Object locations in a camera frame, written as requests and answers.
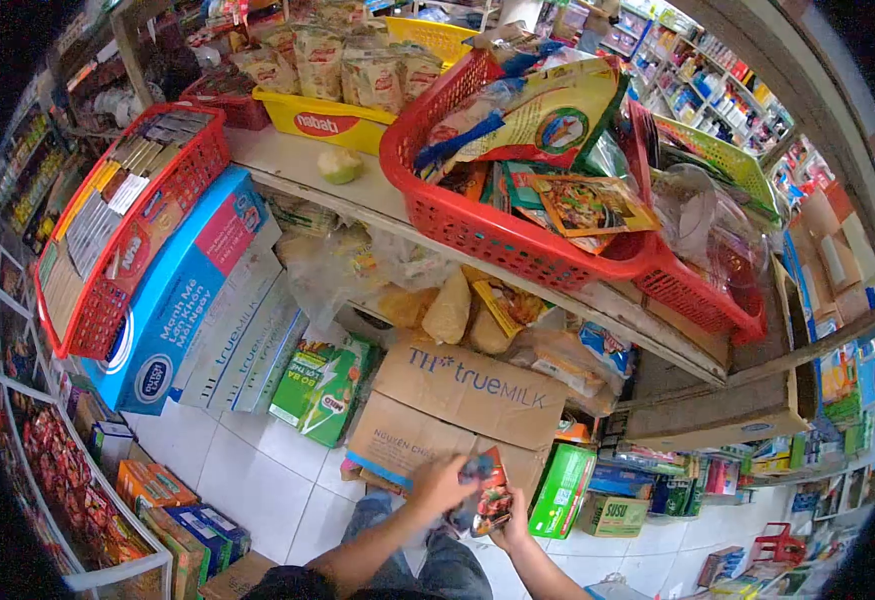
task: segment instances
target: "blue milk carton box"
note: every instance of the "blue milk carton box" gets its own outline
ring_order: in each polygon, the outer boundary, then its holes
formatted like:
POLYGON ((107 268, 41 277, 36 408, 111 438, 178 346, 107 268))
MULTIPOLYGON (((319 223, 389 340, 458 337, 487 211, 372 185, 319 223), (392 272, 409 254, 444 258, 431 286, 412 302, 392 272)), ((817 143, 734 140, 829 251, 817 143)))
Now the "blue milk carton box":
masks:
POLYGON ((231 564, 250 552, 251 534, 247 533, 246 529, 222 515, 213 506, 197 504, 189 508, 201 522, 234 544, 231 549, 231 564))
POLYGON ((255 236, 280 229, 250 174, 224 170, 154 258, 106 360, 83 359, 113 410, 159 415, 191 339, 255 236))
POLYGON ((217 573, 227 569, 233 562, 231 553, 234 551, 234 543, 224 535, 218 534, 214 528, 207 525, 197 514, 197 506, 167 506, 164 508, 167 514, 185 529, 199 542, 211 551, 211 563, 208 565, 207 578, 211 579, 217 573))

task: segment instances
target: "white tile floor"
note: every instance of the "white tile floor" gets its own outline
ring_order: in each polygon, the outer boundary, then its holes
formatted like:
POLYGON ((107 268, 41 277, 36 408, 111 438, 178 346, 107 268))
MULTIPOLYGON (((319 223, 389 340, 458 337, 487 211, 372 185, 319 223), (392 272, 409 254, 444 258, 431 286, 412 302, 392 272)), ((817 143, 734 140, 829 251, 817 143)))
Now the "white tile floor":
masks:
MULTIPOLYGON (((170 401, 161 416, 125 416, 154 460, 250 531, 254 548, 282 565, 302 565, 336 546, 363 496, 363 484, 340 481, 343 448, 328 450, 273 416, 220 414, 170 401)), ((765 523, 783 517, 784 487, 762 489, 757 498, 744 506, 705 506, 695 521, 650 520, 630 540, 575 530, 565 540, 539 541, 582 586, 620 572, 640 593, 678 598, 695 591, 708 554, 749 548, 765 523)), ((415 572, 424 561, 424 533, 405 548, 415 572)), ((468 545, 496 598, 528 597, 502 550, 490 540, 468 545)))

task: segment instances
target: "plastic stool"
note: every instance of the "plastic stool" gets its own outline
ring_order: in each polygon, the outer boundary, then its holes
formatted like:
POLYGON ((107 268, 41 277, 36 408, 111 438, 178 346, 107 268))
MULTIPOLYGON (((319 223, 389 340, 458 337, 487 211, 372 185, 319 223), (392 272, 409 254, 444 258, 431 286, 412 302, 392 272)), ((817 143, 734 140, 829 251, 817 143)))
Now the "plastic stool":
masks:
POLYGON ((790 563, 797 567, 804 560, 804 542, 791 537, 791 523, 767 523, 765 529, 771 525, 780 525, 784 529, 777 535, 760 535, 754 541, 760 544, 758 552, 771 552, 770 558, 755 558, 754 562, 790 563))

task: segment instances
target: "blue jeans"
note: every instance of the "blue jeans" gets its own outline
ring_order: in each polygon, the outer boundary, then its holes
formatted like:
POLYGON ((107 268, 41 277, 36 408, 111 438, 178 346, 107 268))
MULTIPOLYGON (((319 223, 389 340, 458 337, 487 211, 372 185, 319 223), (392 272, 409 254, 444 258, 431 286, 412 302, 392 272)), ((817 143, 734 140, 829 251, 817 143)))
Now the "blue jeans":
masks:
MULTIPOLYGON (((374 489, 361 498, 344 531, 344 544, 362 530, 390 517, 390 493, 374 489)), ((378 569, 372 590, 408 590, 443 596, 448 600, 491 600, 491 584, 471 549, 446 534, 432 534, 420 575, 414 578, 404 552, 398 550, 378 569)))

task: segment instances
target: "lime green plastic basket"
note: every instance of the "lime green plastic basket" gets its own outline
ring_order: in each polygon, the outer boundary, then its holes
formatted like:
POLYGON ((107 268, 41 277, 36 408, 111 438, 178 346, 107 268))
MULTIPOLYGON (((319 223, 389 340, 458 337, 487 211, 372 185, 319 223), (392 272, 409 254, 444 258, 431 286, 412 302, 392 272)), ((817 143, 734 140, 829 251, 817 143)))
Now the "lime green plastic basket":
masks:
POLYGON ((761 171, 761 165, 753 156, 744 150, 732 146, 723 140, 698 131, 693 127, 686 126, 677 121, 671 121, 665 117, 654 115, 654 122, 660 130, 679 139, 696 155, 723 169, 732 180, 743 188, 756 205, 744 206, 750 209, 754 216, 767 223, 774 229, 780 229, 781 218, 774 207, 773 193, 770 191, 770 183, 761 171))

